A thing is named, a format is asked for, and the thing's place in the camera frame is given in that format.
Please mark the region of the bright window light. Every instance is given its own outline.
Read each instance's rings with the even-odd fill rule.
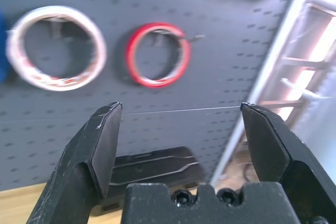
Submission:
[[[332,18],[326,27],[321,38],[317,42],[313,51],[311,52],[308,60],[310,61],[323,61],[330,51],[334,41],[336,39],[336,18]],[[302,96],[302,89],[305,89],[309,82],[311,81],[315,71],[313,70],[304,70],[300,73],[294,85],[298,89],[291,89],[288,95],[286,96],[287,101],[296,101],[299,100]],[[278,115],[285,121],[292,112],[293,107],[281,108],[278,112]]]

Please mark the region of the black tray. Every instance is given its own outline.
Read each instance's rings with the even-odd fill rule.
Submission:
[[[196,187],[203,179],[203,168],[186,147],[117,157],[107,198],[91,214],[97,216],[120,210],[130,183],[165,183],[175,191]]]

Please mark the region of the thin wire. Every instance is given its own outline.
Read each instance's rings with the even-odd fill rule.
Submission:
[[[231,108],[240,108],[240,105],[238,105],[238,106],[228,106],[228,107],[185,109],[185,110],[164,110],[164,111],[131,112],[131,113],[124,113],[124,114],[127,114],[127,115],[130,115],[130,114],[154,114],[154,113],[165,113],[165,112],[182,112],[182,111],[197,111],[197,110],[217,110],[217,109],[231,109]]]

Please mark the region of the ladder rung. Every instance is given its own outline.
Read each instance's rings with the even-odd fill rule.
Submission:
[[[325,69],[328,67],[328,63],[325,61],[310,61],[296,58],[282,58],[281,63],[283,65],[307,67],[312,69]]]
[[[285,107],[299,107],[302,105],[302,101],[263,101],[260,105],[268,109],[285,108]]]

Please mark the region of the red wire coil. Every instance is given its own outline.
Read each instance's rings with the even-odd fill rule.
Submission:
[[[141,39],[148,33],[155,30],[165,30],[172,33],[174,35],[173,37],[176,37],[182,52],[178,61],[179,64],[176,65],[176,68],[174,68],[171,73],[161,79],[152,80],[143,76],[138,70],[137,64],[135,63],[135,57],[136,49]],[[181,29],[168,23],[149,23],[141,26],[131,36],[126,48],[126,64],[132,79],[135,82],[149,88],[161,88],[177,81],[187,69],[191,55],[190,44],[184,37],[184,32]]]

